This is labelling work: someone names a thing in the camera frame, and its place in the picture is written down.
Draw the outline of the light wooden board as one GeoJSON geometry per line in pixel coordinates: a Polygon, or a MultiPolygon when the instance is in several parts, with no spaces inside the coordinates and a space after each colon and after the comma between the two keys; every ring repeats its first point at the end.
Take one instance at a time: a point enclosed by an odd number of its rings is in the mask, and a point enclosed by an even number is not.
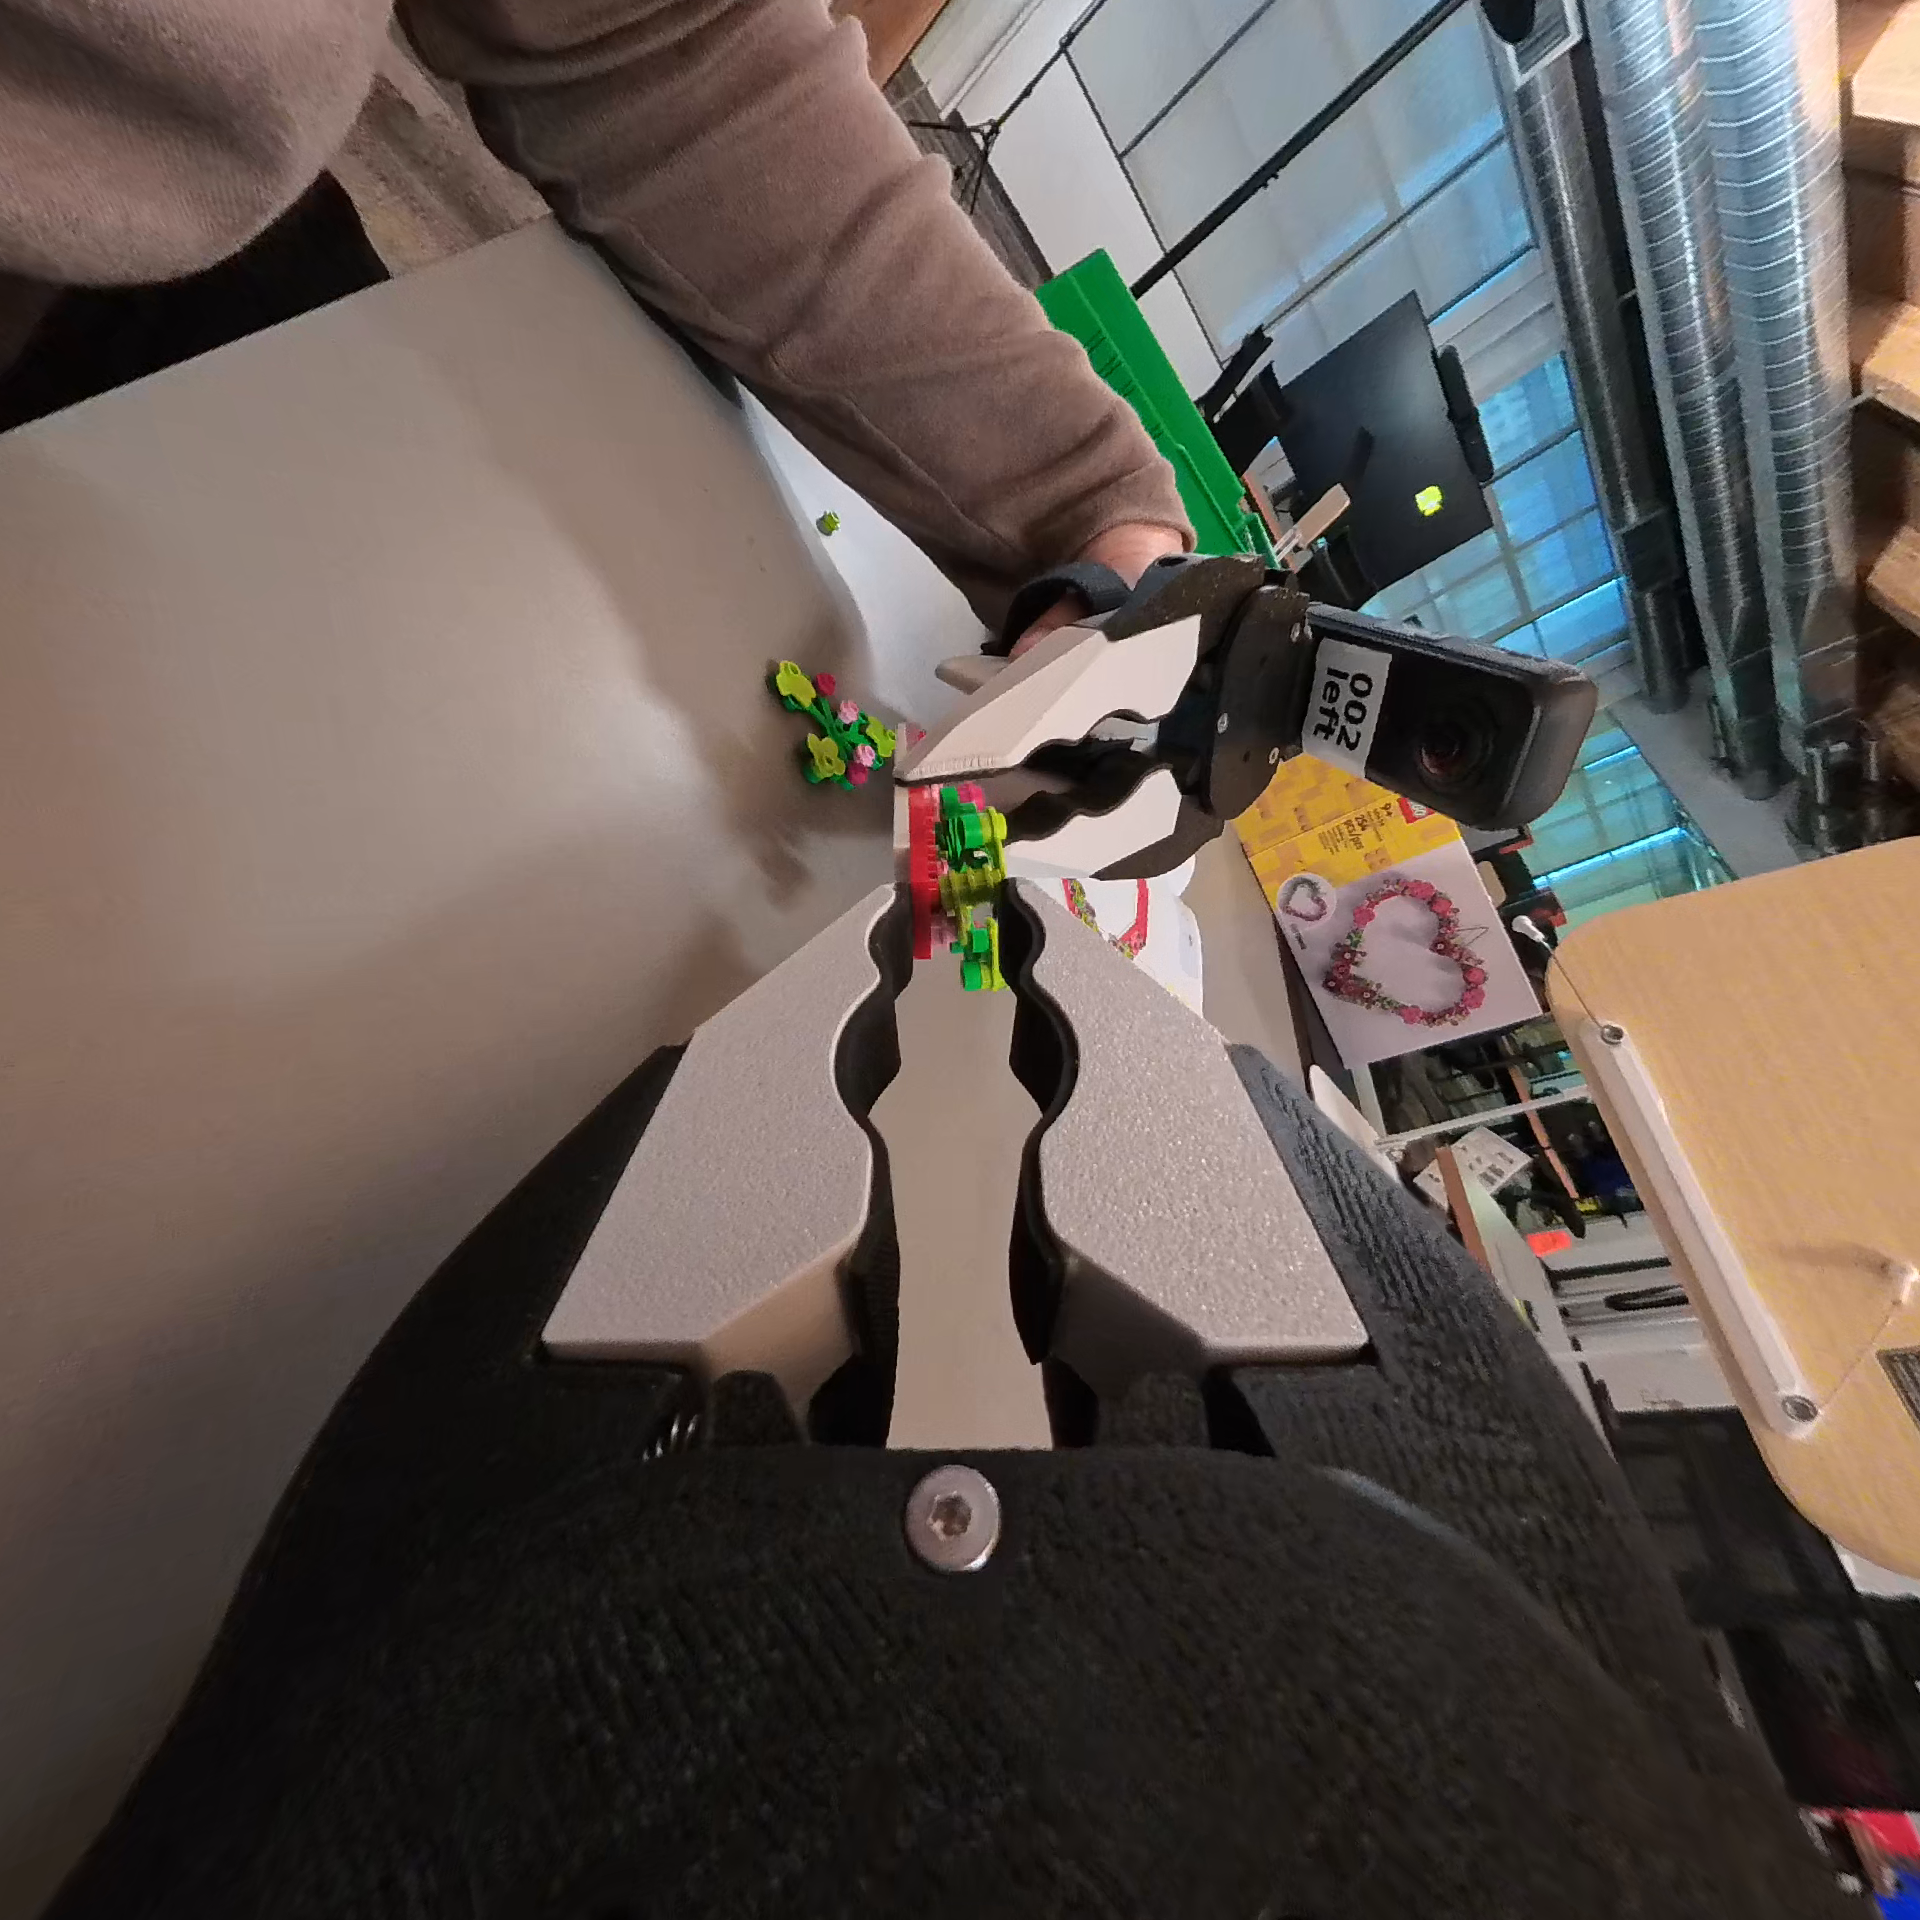
{"type": "Polygon", "coordinates": [[[1548,1005],[1771,1475],[1917,1578],[1917,838],[1582,924],[1548,1005]]]}

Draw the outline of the lego instruction booklet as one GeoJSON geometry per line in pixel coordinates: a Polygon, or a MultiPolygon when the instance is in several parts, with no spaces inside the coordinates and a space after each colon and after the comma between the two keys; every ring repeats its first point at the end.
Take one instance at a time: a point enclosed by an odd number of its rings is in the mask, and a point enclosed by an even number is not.
{"type": "Polygon", "coordinates": [[[1069,913],[1098,934],[1194,1014],[1204,1011],[1204,955],[1199,920],[1185,899],[1193,863],[1165,876],[1062,876],[1053,891],[1069,913]]]}

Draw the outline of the black monitor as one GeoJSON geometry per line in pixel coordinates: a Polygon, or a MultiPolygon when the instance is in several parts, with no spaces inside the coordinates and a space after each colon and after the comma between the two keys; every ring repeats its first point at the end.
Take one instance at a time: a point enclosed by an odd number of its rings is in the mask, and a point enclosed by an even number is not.
{"type": "Polygon", "coordinates": [[[1304,371],[1277,386],[1278,443],[1309,502],[1342,488],[1332,535],[1345,605],[1380,591],[1494,528],[1494,461],[1455,348],[1435,344],[1418,293],[1404,293],[1304,371]]]}

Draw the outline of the red lego strip with flowers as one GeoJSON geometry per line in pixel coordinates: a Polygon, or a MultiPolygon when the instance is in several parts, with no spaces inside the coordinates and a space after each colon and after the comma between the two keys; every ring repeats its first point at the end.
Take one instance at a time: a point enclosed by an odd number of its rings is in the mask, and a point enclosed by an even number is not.
{"type": "Polygon", "coordinates": [[[1001,896],[1007,885],[1007,820],[977,779],[907,789],[905,881],[916,961],[942,952],[971,994],[1004,992],[1001,896]]]}

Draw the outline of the silver ventilation duct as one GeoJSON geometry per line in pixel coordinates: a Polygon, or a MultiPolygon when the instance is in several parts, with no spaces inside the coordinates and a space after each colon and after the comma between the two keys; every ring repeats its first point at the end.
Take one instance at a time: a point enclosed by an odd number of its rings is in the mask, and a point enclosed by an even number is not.
{"type": "Polygon", "coordinates": [[[1514,3],[1513,11],[1518,36],[1501,41],[1507,122],[1622,582],[1641,697],[1652,711],[1679,711],[1698,634],[1593,50],[1578,3],[1514,3]]]}
{"type": "Polygon", "coordinates": [[[1740,371],[1782,754],[1860,701],[1838,7],[1685,3],[1740,371]]]}

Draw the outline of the person's left forearm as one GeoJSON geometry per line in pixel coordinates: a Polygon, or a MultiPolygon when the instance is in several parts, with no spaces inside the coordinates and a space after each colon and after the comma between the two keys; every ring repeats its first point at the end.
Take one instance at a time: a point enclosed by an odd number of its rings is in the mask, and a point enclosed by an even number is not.
{"type": "Polygon", "coordinates": [[[990,625],[1193,550],[1138,414],[954,201],[824,3],[397,3],[492,155],[990,625]]]}

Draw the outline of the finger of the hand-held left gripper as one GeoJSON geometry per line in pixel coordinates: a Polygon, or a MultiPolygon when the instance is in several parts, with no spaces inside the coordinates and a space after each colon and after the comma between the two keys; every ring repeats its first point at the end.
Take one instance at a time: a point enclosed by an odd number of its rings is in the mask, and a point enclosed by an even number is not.
{"type": "Polygon", "coordinates": [[[1126,636],[1055,630],[1004,662],[949,722],[900,747],[894,777],[924,785],[1007,773],[1110,720],[1156,723],[1181,701],[1201,647],[1194,612],[1126,636]]]}
{"type": "Polygon", "coordinates": [[[1101,877],[1165,843],[1186,796],[1156,741],[1049,741],[998,763],[1011,879],[1101,877]]]}

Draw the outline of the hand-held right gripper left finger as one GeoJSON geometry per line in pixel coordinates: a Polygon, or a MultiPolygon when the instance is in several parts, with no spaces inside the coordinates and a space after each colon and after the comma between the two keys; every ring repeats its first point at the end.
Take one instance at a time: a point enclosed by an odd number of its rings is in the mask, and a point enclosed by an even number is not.
{"type": "Polygon", "coordinates": [[[688,1039],[543,1330],[550,1355],[778,1382],[887,1420],[900,1237],[872,1125],[900,1074],[905,889],[885,883],[688,1039]]]}

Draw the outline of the green lego flower cluster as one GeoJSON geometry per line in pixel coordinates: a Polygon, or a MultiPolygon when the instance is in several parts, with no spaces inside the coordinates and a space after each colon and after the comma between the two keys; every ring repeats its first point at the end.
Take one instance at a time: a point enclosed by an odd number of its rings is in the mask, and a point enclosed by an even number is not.
{"type": "Polygon", "coordinates": [[[766,684],[780,707],[808,728],[797,754],[810,785],[860,789],[894,762],[899,732],[849,695],[834,673],[778,660],[766,684]]]}

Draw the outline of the lego set box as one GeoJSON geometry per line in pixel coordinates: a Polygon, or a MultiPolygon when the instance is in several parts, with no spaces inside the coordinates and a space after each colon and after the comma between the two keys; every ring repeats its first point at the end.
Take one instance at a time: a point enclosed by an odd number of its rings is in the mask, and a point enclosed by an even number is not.
{"type": "Polygon", "coordinates": [[[1310,756],[1235,823],[1341,1060],[1494,1034],[1541,997],[1450,818],[1310,756]]]}

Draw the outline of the green plastic crate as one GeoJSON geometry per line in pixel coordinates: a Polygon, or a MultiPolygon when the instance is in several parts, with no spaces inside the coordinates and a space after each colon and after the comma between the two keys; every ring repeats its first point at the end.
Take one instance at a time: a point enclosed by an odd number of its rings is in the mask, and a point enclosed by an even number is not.
{"type": "Polygon", "coordinates": [[[1247,495],[1244,479],[1188,395],[1112,255],[1105,249],[1087,253],[1043,282],[1037,300],[1049,322],[1074,337],[1092,370],[1132,406],[1170,463],[1199,554],[1241,554],[1275,563],[1275,541],[1247,495]]]}

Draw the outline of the brown cardboard box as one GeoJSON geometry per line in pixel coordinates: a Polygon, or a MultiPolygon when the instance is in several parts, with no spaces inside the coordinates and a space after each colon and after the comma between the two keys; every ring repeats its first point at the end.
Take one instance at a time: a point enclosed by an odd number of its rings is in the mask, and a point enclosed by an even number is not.
{"type": "Polygon", "coordinates": [[[1851,355],[1862,399],[1918,422],[1918,3],[1836,5],[1851,355]]]}

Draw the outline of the person's left hand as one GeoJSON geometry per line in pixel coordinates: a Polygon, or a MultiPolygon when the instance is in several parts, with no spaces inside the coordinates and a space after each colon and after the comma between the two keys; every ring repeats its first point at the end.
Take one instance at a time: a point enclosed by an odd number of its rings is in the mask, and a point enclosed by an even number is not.
{"type": "MultiPolygon", "coordinates": [[[[1088,539],[1066,565],[1105,567],[1130,589],[1155,563],[1183,557],[1188,551],[1188,535],[1177,528],[1156,521],[1126,521],[1088,539]]],[[[1090,614],[1088,597],[1079,588],[1064,588],[1050,603],[1034,610],[1034,618],[1013,641],[1011,657],[1018,660],[1055,630],[1074,625],[1090,614]]]]}

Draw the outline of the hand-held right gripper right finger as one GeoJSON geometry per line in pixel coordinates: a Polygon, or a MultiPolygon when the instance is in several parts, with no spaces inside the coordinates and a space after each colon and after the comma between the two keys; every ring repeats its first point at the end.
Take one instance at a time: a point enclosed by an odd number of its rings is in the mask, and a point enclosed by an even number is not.
{"type": "Polygon", "coordinates": [[[1270,1128],[1208,1019],[1015,879],[1020,1150],[1011,1286],[1049,1413],[1140,1382],[1345,1366],[1371,1333],[1270,1128]]]}

